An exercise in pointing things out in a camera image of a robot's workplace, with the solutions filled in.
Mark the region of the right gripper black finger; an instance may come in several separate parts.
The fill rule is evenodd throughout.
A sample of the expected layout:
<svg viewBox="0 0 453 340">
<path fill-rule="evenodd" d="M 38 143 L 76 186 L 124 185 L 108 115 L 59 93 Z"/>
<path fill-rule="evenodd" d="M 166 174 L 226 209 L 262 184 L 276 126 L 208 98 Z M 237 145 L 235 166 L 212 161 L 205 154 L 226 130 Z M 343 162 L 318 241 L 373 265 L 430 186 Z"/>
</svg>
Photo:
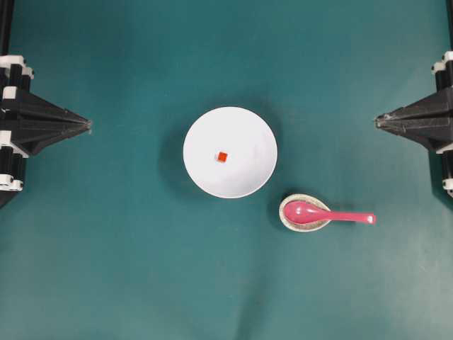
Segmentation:
<svg viewBox="0 0 453 340">
<path fill-rule="evenodd" d="M 374 121 L 377 127 L 381 127 L 394 120 L 447 117 L 451 111 L 452 90 L 441 90 L 408 106 L 384 113 L 375 118 Z"/>
<path fill-rule="evenodd" d="M 424 146 L 427 150 L 435 153 L 452 151 L 451 125 L 409 128 L 404 126 L 376 124 L 376 127 L 393 135 L 404 137 L 408 140 L 416 142 Z"/>
</svg>

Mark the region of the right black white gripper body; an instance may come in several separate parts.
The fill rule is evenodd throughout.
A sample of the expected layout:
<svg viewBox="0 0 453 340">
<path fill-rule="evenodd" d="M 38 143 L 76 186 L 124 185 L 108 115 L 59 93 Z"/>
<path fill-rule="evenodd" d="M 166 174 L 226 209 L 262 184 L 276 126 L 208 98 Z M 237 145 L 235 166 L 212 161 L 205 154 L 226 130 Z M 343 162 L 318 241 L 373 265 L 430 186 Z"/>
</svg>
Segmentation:
<svg viewBox="0 0 453 340">
<path fill-rule="evenodd" d="M 448 50 L 442 55 L 439 62 L 431 67 L 435 77 L 437 92 L 444 93 L 452 90 L 452 51 Z M 437 142 L 435 153 L 440 156 L 442 164 L 442 187 L 452 197 L 452 109 L 441 115 L 445 126 L 438 133 L 440 142 Z"/>
</svg>

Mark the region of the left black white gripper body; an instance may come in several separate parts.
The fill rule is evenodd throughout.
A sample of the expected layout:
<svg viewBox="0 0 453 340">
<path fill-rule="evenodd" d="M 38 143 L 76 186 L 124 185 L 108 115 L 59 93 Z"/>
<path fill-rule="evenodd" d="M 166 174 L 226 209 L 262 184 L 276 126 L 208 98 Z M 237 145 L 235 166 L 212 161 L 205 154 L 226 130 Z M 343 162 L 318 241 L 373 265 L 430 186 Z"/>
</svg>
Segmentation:
<svg viewBox="0 0 453 340">
<path fill-rule="evenodd" d="M 1 190 L 22 191 L 29 154 L 13 141 L 19 114 L 6 108 L 7 100 L 16 98 L 20 89 L 28 91 L 34 71 L 21 55 L 1 57 Z"/>
</svg>

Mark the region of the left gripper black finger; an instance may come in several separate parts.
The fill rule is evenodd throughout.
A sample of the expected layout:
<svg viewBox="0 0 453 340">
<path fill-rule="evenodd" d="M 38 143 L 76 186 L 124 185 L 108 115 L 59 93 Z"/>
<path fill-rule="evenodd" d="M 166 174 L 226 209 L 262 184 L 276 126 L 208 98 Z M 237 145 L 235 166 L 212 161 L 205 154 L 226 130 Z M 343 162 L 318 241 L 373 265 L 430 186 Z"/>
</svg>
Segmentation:
<svg viewBox="0 0 453 340">
<path fill-rule="evenodd" d="M 22 120 L 12 127 L 12 143 L 26 154 L 36 156 L 44 148 L 76 137 L 91 129 L 91 122 Z"/>
<path fill-rule="evenodd" d="M 16 88 L 13 104 L 15 105 L 14 110 L 25 115 L 84 125 L 91 124 L 90 120 L 87 120 L 66 108 L 60 108 L 23 89 Z"/>
</svg>

